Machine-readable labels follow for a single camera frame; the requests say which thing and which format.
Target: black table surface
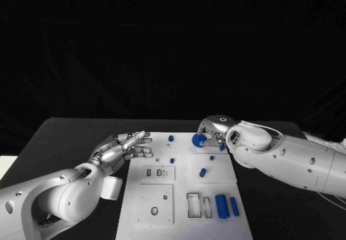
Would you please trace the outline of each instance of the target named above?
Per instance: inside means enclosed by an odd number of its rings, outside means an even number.
[[[293,122],[261,122],[282,134],[306,138]],[[49,118],[39,127],[3,179],[6,188],[59,170],[75,168],[96,144],[112,134],[197,131],[200,120]],[[274,240],[346,239],[346,211],[308,190],[242,167],[232,158],[252,238]],[[121,214],[130,161],[112,175],[124,180],[117,201],[99,199],[89,217],[53,240],[114,240]]]

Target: black backdrop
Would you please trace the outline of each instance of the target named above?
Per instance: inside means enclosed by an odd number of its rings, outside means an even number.
[[[49,117],[293,121],[346,137],[342,1],[1,1],[0,152]]]

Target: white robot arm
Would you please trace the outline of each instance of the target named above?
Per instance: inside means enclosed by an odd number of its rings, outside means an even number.
[[[92,213],[99,197],[118,199],[122,180],[109,176],[133,158],[151,158],[150,133],[109,136],[86,163],[0,189],[0,240],[49,240]],[[46,219],[33,217],[33,205]]]
[[[212,137],[199,146],[219,147],[223,143],[236,162],[257,168],[288,185],[346,199],[346,155],[306,139],[269,135],[265,126],[236,122],[225,115],[203,119],[197,135]]]

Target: white cable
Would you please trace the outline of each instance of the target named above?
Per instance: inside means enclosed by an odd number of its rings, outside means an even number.
[[[346,204],[346,201],[343,201],[337,196],[334,196],[344,204]]]
[[[254,123],[251,123],[251,122],[248,122],[248,121],[241,121],[241,122],[245,123],[245,124],[258,126],[258,127],[261,127],[261,128],[271,129],[272,131],[275,131],[275,132],[280,134],[280,136],[284,135],[278,130],[275,130],[274,128],[271,128],[271,127],[268,127],[268,126],[262,126],[262,125],[254,124]]]
[[[336,204],[331,200],[329,200],[321,194],[320,194],[320,196],[329,201],[329,202],[331,202],[340,209],[343,209],[343,210],[346,210],[346,208],[344,207],[342,207],[339,204]]]

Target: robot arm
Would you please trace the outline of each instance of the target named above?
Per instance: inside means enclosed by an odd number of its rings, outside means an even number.
[[[306,139],[271,136],[258,125],[239,124],[223,115],[203,119],[197,134],[205,130],[212,136],[200,146],[218,147],[222,136],[236,162],[257,168],[288,185],[346,198],[346,155]]]
[[[49,240],[92,213],[99,197],[118,199],[122,180],[109,176],[133,158],[151,158],[150,133],[109,136],[86,163],[0,190],[0,240]],[[47,215],[33,218],[32,210]]]

